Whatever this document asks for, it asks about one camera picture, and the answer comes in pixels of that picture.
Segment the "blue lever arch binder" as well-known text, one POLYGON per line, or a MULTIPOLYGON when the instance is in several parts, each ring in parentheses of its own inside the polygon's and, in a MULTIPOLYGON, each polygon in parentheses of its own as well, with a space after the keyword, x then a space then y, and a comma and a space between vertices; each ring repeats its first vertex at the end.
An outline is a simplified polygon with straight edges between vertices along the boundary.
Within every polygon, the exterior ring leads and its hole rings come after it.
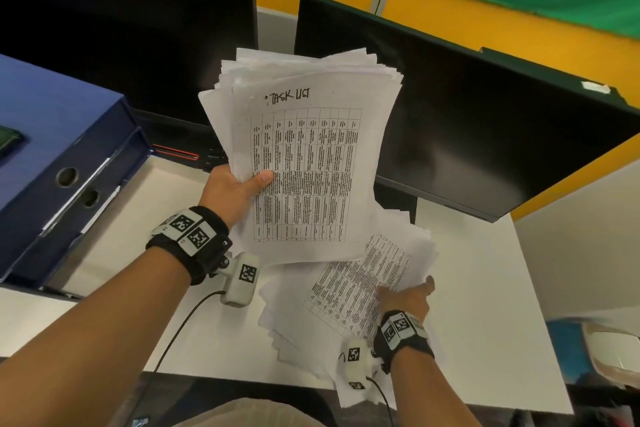
POLYGON ((27 289, 47 287, 63 263, 83 240, 104 207, 125 187, 152 153, 142 130, 133 131, 124 143, 70 198, 51 224, 41 227, 32 243, 0 273, 0 282, 27 289))
POLYGON ((19 255, 138 127, 114 91, 0 55, 0 124, 27 142, 0 164, 0 254, 19 255))

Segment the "person's left forearm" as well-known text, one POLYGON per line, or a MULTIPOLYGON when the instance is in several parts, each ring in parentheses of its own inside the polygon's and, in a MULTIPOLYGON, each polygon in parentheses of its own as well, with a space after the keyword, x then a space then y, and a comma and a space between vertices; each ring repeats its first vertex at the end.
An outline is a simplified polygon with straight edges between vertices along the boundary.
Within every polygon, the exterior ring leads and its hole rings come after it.
POLYGON ((0 364, 0 427, 106 427, 191 283, 150 248, 0 364))

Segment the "stack of printed paper sheets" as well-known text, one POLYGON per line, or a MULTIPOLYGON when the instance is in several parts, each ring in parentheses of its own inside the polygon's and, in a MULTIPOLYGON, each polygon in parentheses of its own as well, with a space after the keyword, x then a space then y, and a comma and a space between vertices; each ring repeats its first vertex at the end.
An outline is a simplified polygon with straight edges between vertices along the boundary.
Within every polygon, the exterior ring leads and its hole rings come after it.
POLYGON ((236 49, 199 93, 232 174, 274 180, 230 232, 262 266, 361 258, 373 186, 403 74, 366 49, 323 58, 236 49))

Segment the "black computer monitor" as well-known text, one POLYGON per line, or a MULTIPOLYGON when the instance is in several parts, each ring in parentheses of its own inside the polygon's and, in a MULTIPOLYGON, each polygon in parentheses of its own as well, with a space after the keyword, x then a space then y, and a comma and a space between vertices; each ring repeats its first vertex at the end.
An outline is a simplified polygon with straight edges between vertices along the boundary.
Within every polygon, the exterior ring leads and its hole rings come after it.
POLYGON ((209 126, 221 61, 258 47, 256 0, 0 0, 0 53, 209 126))

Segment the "blue and beige bag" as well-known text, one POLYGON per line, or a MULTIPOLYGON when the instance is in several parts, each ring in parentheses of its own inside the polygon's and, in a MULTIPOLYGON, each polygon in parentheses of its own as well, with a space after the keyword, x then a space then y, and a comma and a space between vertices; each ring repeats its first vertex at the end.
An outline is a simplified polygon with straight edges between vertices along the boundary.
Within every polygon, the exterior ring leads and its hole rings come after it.
POLYGON ((640 391, 640 336, 587 318, 546 326, 565 384, 640 391))

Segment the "pile of printed papers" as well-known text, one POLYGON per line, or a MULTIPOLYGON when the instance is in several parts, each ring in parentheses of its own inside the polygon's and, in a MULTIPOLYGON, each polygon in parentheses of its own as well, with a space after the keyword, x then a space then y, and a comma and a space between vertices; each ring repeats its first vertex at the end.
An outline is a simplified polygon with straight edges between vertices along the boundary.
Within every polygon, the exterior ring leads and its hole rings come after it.
MULTIPOLYGON (((374 384, 365 392, 351 391, 339 372, 348 337, 363 338, 372 349, 380 324, 377 288, 418 286, 437 257, 429 230, 378 204, 374 217, 374 234, 361 259, 294 264, 259 292, 266 304, 258 324, 273 339, 279 361, 331 380, 342 408, 384 402, 374 384)), ((396 408, 391 379, 374 361, 372 378, 396 408)))

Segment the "black monitor base red stripe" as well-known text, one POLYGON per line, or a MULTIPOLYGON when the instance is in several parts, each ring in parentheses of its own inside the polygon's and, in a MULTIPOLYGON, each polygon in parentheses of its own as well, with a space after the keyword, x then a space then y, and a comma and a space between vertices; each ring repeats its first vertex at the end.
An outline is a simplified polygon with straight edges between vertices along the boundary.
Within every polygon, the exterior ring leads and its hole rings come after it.
POLYGON ((142 110, 132 112, 157 156, 204 172, 228 164, 227 154, 210 126, 142 110))

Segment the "person's right forearm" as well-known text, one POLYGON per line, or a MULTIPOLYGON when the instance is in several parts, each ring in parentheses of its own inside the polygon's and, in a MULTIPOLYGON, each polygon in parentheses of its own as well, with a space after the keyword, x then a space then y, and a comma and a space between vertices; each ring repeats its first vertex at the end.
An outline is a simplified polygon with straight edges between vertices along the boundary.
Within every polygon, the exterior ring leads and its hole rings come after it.
POLYGON ((401 349, 390 377, 400 427, 482 427, 427 353, 401 349))

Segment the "black left wristband with markers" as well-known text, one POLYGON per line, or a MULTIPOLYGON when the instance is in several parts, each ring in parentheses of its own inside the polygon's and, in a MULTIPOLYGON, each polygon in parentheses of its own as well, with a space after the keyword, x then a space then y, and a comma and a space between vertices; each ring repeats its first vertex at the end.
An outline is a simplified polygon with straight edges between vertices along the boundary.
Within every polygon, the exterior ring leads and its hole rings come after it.
POLYGON ((191 278, 201 284, 218 269, 229 266, 231 245, 225 222, 204 206, 192 206, 173 214, 156 227, 145 248, 161 248, 177 259, 191 278))

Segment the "black monitor stand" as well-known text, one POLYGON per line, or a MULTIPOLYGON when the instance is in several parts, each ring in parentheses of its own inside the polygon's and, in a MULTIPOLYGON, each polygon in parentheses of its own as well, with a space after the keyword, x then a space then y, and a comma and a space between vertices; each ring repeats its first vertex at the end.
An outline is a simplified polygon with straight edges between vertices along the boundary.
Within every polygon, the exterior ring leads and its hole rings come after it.
POLYGON ((386 210, 396 210, 407 218, 412 225, 415 224, 417 215, 418 198, 393 187, 374 183, 374 199, 386 210))

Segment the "dark green phone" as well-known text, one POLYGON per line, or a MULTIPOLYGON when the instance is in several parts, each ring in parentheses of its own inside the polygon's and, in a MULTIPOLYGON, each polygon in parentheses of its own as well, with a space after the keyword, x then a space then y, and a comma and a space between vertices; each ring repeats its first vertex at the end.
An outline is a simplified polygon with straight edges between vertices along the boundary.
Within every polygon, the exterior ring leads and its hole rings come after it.
POLYGON ((0 159, 11 155, 24 140, 20 131, 0 125, 0 159))

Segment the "black wristband with markers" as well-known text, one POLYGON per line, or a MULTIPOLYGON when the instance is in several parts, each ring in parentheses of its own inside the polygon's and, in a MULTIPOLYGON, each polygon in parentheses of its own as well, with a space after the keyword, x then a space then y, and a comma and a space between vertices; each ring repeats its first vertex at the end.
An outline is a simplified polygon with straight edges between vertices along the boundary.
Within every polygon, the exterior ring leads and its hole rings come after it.
POLYGON ((218 269, 229 266, 231 245, 225 222, 204 206, 192 206, 173 214, 156 227, 145 248, 161 248, 177 259, 191 278, 201 284, 218 269))
POLYGON ((393 359, 404 348, 435 358, 428 334, 418 317, 401 310, 389 310, 380 320, 372 346, 373 355, 381 360, 384 374, 390 374, 393 359))

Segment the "black right wristband with markers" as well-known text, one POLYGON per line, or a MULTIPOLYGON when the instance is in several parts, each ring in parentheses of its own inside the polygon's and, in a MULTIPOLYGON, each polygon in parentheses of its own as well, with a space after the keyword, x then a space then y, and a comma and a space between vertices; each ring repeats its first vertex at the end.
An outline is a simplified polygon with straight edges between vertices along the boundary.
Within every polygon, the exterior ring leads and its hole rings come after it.
POLYGON ((381 360, 384 374, 390 374, 393 359, 404 348, 435 358, 428 334, 418 317, 401 310, 389 310, 380 320, 372 346, 373 355, 381 360))

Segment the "person's left hand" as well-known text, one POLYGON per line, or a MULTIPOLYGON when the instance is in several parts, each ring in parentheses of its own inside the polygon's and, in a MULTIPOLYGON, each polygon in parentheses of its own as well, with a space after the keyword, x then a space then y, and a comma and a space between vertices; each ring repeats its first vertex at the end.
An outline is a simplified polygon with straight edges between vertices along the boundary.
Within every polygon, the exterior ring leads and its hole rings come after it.
POLYGON ((244 220, 258 194, 247 193, 246 181, 237 180, 225 164, 211 171, 198 204, 215 213, 232 229, 244 220))

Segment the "person's beige trousers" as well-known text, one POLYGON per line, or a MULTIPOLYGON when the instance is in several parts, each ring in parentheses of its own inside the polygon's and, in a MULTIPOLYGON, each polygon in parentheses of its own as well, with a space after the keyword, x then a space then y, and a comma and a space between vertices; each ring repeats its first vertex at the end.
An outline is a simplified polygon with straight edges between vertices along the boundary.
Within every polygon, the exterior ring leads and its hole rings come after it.
POLYGON ((172 427, 326 427, 288 404, 241 398, 187 419, 172 427))

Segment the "black monitor with white tape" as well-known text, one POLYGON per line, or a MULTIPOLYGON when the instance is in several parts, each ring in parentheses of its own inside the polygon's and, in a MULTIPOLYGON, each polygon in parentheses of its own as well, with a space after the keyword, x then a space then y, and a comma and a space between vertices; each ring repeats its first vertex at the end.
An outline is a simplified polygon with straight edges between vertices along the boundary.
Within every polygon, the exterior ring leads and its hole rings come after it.
POLYGON ((296 55, 366 49, 404 75, 376 182, 493 223, 640 135, 615 89, 471 50, 332 0, 300 0, 296 55))

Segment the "person's right hand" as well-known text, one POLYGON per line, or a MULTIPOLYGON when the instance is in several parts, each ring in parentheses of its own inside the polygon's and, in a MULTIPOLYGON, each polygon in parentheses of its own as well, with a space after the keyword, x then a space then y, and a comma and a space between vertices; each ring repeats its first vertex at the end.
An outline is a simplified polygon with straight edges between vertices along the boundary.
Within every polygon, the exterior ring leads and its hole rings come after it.
POLYGON ((425 294, 425 281, 418 286, 408 287, 401 291, 393 291, 384 286, 377 288, 380 316, 399 310, 415 316, 421 324, 429 313, 428 297, 425 294))

